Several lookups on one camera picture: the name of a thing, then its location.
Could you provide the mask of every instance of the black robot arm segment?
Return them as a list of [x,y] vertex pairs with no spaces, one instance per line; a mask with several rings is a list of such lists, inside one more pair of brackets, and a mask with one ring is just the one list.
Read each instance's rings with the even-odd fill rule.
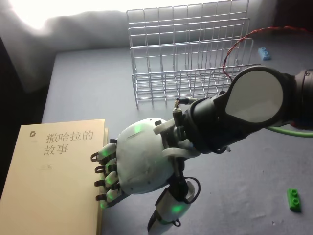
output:
[[292,76],[255,66],[240,72],[227,92],[193,102],[176,123],[197,151],[222,153],[265,127],[293,123],[312,129],[312,107],[313,70]]

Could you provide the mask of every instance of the book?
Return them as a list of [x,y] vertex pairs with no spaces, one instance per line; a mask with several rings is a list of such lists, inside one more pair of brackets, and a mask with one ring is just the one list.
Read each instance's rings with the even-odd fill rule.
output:
[[21,126],[0,200],[1,235],[98,235],[99,175],[91,154],[104,120]]

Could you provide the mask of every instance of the publisher logo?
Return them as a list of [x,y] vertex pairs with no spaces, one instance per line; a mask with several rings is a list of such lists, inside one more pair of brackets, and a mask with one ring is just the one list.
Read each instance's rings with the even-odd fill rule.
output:
[[36,135],[36,132],[31,131],[29,137],[34,137]]

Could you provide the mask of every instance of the metal wire rack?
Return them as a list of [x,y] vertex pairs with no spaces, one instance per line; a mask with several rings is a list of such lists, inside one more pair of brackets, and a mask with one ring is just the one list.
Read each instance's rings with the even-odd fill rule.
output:
[[[136,104],[182,96],[208,97],[226,90],[227,51],[249,31],[249,0],[127,11]],[[253,40],[237,45],[226,70],[235,76],[250,64]]]

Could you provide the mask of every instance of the robotic hand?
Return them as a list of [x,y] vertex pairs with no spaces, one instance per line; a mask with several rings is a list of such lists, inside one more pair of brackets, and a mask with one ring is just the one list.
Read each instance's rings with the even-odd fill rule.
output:
[[[179,104],[189,104],[183,114]],[[313,128],[313,70],[297,76],[262,66],[237,75],[227,92],[196,100],[177,99],[173,119],[149,118],[126,128],[116,140],[91,156],[100,166],[95,186],[101,207],[111,207],[131,194],[169,185],[156,202],[149,234],[180,226],[179,218],[201,190],[199,181],[184,177],[184,163],[200,153],[223,153],[228,146],[269,126],[292,123]],[[190,178],[198,184],[198,191]]]

